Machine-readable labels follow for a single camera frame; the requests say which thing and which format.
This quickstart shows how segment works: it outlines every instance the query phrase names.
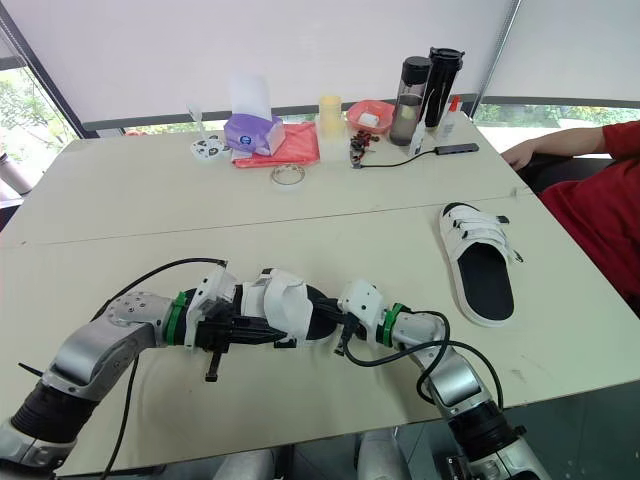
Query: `pink bowl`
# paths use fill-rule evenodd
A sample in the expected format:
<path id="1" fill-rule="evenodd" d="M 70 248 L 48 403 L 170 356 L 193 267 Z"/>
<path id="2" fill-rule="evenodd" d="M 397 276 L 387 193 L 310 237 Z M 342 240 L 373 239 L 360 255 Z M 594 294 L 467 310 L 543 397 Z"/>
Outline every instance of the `pink bowl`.
<path id="1" fill-rule="evenodd" d="M 351 125 L 351 127 L 355 128 L 356 130 L 364 130 L 371 133 L 384 133 L 391 126 L 394 108 L 395 107 L 393 105 L 381 102 L 379 100 L 362 100 L 361 102 L 353 105 L 347 111 L 347 120 L 349 121 L 349 125 Z M 371 113 L 373 115 L 377 115 L 379 118 L 378 126 L 369 127 L 367 125 L 358 123 L 358 119 L 363 113 Z"/>

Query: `bottle cap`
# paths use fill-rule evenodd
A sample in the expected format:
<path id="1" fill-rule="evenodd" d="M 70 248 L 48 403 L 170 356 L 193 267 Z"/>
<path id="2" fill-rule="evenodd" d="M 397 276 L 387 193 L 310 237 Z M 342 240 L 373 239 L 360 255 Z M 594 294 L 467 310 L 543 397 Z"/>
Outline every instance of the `bottle cap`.
<path id="1" fill-rule="evenodd" d="M 402 62 L 402 81 L 406 85 L 419 85 L 427 82 L 431 62 L 426 57 L 409 57 Z"/>
<path id="2" fill-rule="evenodd" d="M 454 50 L 453 48 L 435 48 L 431 47 L 429 59 L 434 63 L 444 64 L 449 67 L 455 67 L 456 70 L 462 68 L 462 56 L 464 52 Z"/>
<path id="3" fill-rule="evenodd" d="M 451 101 L 451 105 L 449 106 L 449 111 L 450 112 L 457 112 L 459 103 L 460 103 L 460 96 L 455 95 L 453 97 L 453 100 Z"/>

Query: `green ring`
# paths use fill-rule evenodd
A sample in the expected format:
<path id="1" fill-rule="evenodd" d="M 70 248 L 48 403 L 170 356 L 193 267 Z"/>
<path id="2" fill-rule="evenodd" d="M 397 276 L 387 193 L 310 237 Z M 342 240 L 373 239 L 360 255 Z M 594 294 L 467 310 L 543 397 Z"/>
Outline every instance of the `green ring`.
<path id="1" fill-rule="evenodd" d="M 387 347 L 393 347 L 393 342 L 391 341 L 391 331 L 393 330 L 393 326 L 396 323 L 396 319 L 398 317 L 398 314 L 402 310 L 402 307 L 404 307 L 404 305 L 402 305 L 401 303 L 396 303 L 391 310 L 387 311 L 384 317 L 382 344 L 386 345 Z"/>
<path id="2" fill-rule="evenodd" d="M 176 299 L 173 301 L 173 308 L 169 315 L 169 321 L 167 322 L 167 343 L 169 345 L 175 345 L 176 327 L 178 326 L 178 319 L 182 308 L 187 304 L 187 294 L 180 292 Z"/>

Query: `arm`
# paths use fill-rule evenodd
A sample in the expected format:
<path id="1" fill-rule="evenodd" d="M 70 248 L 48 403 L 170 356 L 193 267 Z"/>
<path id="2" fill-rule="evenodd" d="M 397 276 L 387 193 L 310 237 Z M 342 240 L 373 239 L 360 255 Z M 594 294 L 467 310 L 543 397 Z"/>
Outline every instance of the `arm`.
<path id="1" fill-rule="evenodd" d="M 520 170 L 534 153 L 547 153 L 563 157 L 607 153 L 602 128 L 572 128 L 526 140 L 502 153 L 514 170 Z"/>

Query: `window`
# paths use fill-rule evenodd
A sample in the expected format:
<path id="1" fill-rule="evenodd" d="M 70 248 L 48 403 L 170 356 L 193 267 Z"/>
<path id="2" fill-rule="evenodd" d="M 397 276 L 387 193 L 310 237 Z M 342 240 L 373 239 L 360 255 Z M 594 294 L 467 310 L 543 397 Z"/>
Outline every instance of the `window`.
<path id="1" fill-rule="evenodd" d="M 303 123 L 303 122 L 313 122 L 316 114 L 315 113 L 307 113 L 300 115 L 280 115 L 282 121 L 284 123 Z M 227 123 L 226 120 L 213 120 L 209 122 L 202 122 L 204 125 L 204 129 L 207 131 L 213 130 L 222 130 L 224 128 L 224 124 Z M 147 134 L 154 135 L 157 133 L 177 133 L 177 132 L 197 132 L 198 126 L 195 122 L 186 122 L 186 123 L 168 123 L 164 125 L 146 125 L 142 127 L 129 127 L 125 129 L 127 134 L 136 135 L 136 134 Z"/>
<path id="2" fill-rule="evenodd" d="M 35 180 L 77 138 L 27 67 L 0 71 L 0 146 Z"/>
<path id="3" fill-rule="evenodd" d="M 640 109 L 481 104 L 474 123 L 498 152 L 547 133 L 640 120 Z"/>

